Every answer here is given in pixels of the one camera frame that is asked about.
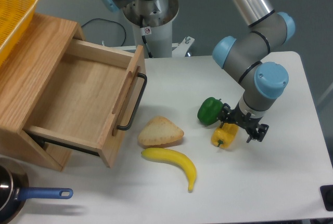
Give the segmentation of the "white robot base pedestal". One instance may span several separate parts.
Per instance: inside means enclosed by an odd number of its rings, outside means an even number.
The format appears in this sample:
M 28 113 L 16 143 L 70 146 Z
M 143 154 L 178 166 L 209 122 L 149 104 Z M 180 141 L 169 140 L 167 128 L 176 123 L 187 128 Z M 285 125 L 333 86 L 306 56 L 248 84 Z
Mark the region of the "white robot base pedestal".
M 181 58 L 189 55 L 194 43 L 187 36 L 173 43 L 173 21 L 179 11 L 178 0 L 135 0 L 123 8 L 132 25 L 135 45 L 144 47 L 145 58 Z

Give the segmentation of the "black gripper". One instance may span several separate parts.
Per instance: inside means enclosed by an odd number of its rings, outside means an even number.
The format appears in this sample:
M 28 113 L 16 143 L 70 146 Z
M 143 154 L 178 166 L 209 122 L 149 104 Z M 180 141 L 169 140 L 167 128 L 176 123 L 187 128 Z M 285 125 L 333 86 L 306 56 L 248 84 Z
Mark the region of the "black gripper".
M 267 124 L 259 124 L 260 118 L 253 118 L 252 114 L 244 114 L 239 106 L 236 106 L 233 110 L 227 103 L 224 103 L 221 110 L 217 115 L 217 119 L 221 122 L 219 128 L 222 128 L 224 124 L 228 123 L 228 120 L 231 123 L 238 125 L 239 127 L 246 130 L 249 135 L 246 143 L 249 143 L 251 140 L 257 140 L 262 142 L 269 126 Z

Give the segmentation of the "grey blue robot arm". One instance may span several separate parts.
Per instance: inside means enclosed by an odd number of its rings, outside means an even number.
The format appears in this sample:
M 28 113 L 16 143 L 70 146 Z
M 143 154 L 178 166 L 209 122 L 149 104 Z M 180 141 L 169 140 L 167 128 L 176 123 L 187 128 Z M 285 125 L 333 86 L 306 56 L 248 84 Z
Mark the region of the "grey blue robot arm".
M 146 58 L 169 58 L 172 48 L 172 21 L 178 14 L 177 0 L 101 0 L 112 12 L 123 11 L 133 26 L 136 45 L 145 48 Z M 212 57 L 243 89 L 234 108 L 217 100 L 206 100 L 198 118 L 205 125 L 220 121 L 244 129 L 249 140 L 262 141 L 268 125 L 261 119 L 283 93 L 289 76 L 286 69 L 273 62 L 262 62 L 276 47 L 287 42 L 295 32 L 294 20 L 276 12 L 269 0 L 233 0 L 250 32 L 242 39 L 227 36 L 217 43 Z

